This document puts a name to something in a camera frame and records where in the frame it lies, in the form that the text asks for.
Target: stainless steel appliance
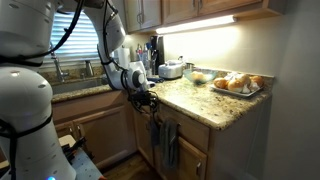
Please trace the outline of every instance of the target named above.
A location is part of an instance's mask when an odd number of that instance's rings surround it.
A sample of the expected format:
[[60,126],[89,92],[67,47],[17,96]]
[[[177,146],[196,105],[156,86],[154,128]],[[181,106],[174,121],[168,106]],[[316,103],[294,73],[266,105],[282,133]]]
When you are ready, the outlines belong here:
[[180,60],[169,60],[158,68],[159,77],[173,80],[182,77],[183,62]]

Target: granite countertop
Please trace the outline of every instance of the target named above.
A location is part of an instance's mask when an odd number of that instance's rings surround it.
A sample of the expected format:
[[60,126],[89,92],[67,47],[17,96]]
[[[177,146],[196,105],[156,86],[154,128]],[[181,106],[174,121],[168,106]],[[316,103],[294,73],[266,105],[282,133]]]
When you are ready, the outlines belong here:
[[[224,130],[271,97],[273,77],[263,77],[264,88],[249,98],[211,91],[209,84],[195,86],[186,78],[157,83],[150,91],[169,107],[213,129]],[[112,91],[108,85],[53,96],[52,103]]]

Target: plate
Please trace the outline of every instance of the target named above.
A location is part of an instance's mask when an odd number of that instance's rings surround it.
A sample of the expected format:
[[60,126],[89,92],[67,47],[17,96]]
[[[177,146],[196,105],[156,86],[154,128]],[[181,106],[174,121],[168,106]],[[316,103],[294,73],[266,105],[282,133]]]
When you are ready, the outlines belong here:
[[256,91],[253,91],[249,94],[243,94],[243,93],[237,93],[237,92],[232,92],[232,91],[228,91],[226,89],[220,89],[220,88],[217,88],[215,87],[213,84],[209,85],[210,89],[213,90],[213,91],[218,91],[218,92],[222,92],[222,93],[225,93],[225,94],[230,94],[230,95],[234,95],[234,96],[238,96],[238,97],[242,97],[242,98],[248,98],[252,95],[254,95],[255,93],[257,93],[258,91],[260,91],[262,88],[256,90]]

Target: kitchen sink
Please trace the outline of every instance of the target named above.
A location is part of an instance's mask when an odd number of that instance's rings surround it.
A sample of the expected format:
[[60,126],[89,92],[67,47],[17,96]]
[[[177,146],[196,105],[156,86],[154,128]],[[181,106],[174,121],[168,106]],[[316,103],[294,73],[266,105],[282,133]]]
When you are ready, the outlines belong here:
[[107,84],[108,84],[108,80],[106,78],[89,79],[89,80],[83,80],[78,82],[53,85],[52,91],[53,91],[53,94],[61,94],[65,92],[98,87],[98,86],[103,86]]

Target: window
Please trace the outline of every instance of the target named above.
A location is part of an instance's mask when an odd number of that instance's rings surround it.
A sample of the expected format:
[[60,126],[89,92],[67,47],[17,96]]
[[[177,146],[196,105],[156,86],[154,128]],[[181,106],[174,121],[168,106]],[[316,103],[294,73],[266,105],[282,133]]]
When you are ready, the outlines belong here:
[[[56,13],[54,17],[51,42],[55,46],[65,34],[64,28],[68,28],[73,19],[73,13],[64,15]],[[81,13],[68,40],[55,51],[58,58],[63,61],[75,60],[99,60],[97,51],[98,37],[90,19]]]

